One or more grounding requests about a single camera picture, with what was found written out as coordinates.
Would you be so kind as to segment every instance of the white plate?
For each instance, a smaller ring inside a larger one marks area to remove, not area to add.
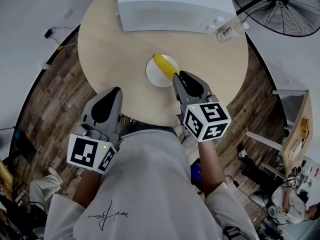
[[[167,55],[162,55],[162,56],[167,61],[169,61],[176,68],[176,70],[180,71],[178,67],[178,63],[173,58]],[[146,64],[145,74],[146,74],[146,77],[149,79],[149,81],[157,87],[165,88],[165,87],[172,86],[173,84],[172,81],[170,81],[162,72],[162,70],[157,66],[153,57]]]

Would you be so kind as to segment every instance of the round wooden table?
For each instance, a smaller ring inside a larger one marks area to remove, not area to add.
[[[123,32],[117,11],[117,0],[93,1],[81,23],[78,52],[83,72],[97,93],[116,86],[122,89],[123,114],[153,125],[179,124],[180,103],[173,86],[159,88],[146,77],[153,54],[172,57],[180,70],[206,81],[225,105],[236,96],[248,67],[245,36],[219,43],[214,34]]]

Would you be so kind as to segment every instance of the fan grille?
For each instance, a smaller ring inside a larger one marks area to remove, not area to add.
[[[235,0],[242,8],[253,0]],[[320,28],[320,0],[262,0],[247,9],[246,14],[260,25],[283,35],[305,37]]]

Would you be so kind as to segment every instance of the bottle cap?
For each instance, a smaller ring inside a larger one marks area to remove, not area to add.
[[[246,22],[243,22],[243,23],[242,23],[242,27],[243,27],[245,30],[247,30],[247,29],[249,28],[249,24],[246,23]]]

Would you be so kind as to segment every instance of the wooden floor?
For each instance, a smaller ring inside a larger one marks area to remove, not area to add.
[[[19,182],[24,181],[27,188],[31,180],[47,175],[48,167],[52,165],[64,180],[60,193],[67,193],[71,198],[81,176],[71,180],[66,189],[76,170],[66,162],[69,134],[79,121],[86,102],[96,93],[82,71],[76,45],[63,48],[51,66],[52,69],[46,71],[37,84],[18,126],[26,133],[37,153],[31,165],[22,156],[16,158],[13,176]],[[243,165],[238,160],[237,145],[242,142],[249,156],[259,164],[262,160],[274,161],[276,151],[249,139],[245,132],[250,130],[279,143],[285,136],[281,110],[272,95],[272,86],[250,47],[244,83],[227,109],[232,123],[224,138],[215,141],[216,149],[225,174],[237,180],[240,189],[249,195],[259,187],[241,175]],[[183,146],[192,163],[199,155],[196,141],[189,137]],[[264,212],[236,189],[229,177],[227,182],[258,227],[266,217]]]

